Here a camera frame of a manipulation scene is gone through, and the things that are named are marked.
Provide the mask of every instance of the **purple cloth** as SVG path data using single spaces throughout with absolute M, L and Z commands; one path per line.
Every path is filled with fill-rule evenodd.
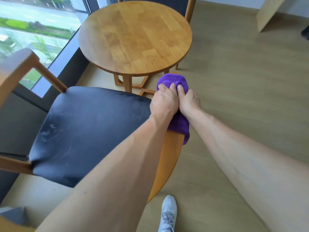
M 180 84 L 182 85 L 184 92 L 188 92 L 188 83 L 186 79 L 182 75 L 168 73 L 161 77 L 157 83 L 157 90 L 159 90 L 158 85 L 164 84 L 166 87 L 170 87 L 172 83 L 175 83 L 176 88 Z M 189 133 L 189 122 L 183 114 L 180 113 L 178 110 L 177 113 L 174 115 L 172 121 L 168 126 L 168 130 L 172 130 L 178 133 L 184 134 L 184 141 L 183 144 L 185 145 L 190 137 Z

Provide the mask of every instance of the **wooden chair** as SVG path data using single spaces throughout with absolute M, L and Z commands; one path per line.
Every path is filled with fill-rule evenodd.
M 0 156 L 0 169 L 35 174 L 74 187 L 110 151 L 150 115 L 150 99 L 98 87 L 67 88 L 30 49 L 22 49 L 0 64 L 0 107 L 32 68 L 59 92 L 33 143 L 29 161 Z M 167 131 L 148 202 L 169 179 L 184 135 Z
M 196 0 L 145 0 L 145 1 L 157 2 L 160 4 L 166 5 L 168 7 L 171 7 L 172 9 L 178 11 L 188 21 L 188 23 L 191 22 L 191 18 L 192 18 L 192 14 L 193 14 L 195 2 L 196 2 Z

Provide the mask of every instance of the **white sneaker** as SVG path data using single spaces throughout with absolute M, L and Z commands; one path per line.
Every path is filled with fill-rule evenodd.
M 162 204 L 162 214 L 159 232 L 174 232 L 177 217 L 177 204 L 173 196 L 165 197 Z

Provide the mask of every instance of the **tabletop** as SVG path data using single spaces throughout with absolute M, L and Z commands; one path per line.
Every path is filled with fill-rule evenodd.
M 125 1 L 89 15 L 79 46 L 97 67 L 118 75 L 145 76 L 169 69 L 192 43 L 188 22 L 177 11 L 149 1 Z

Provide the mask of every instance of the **black object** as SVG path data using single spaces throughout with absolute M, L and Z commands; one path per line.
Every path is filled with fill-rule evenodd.
M 307 26 L 302 32 L 301 35 L 306 40 L 309 40 L 309 26 Z
M 70 87 L 54 101 L 33 143 L 33 173 L 74 187 L 148 119 L 150 102 L 117 90 Z
M 171 7 L 179 12 L 183 17 L 186 15 L 186 10 L 189 0 L 123 0 L 123 1 L 152 1 Z

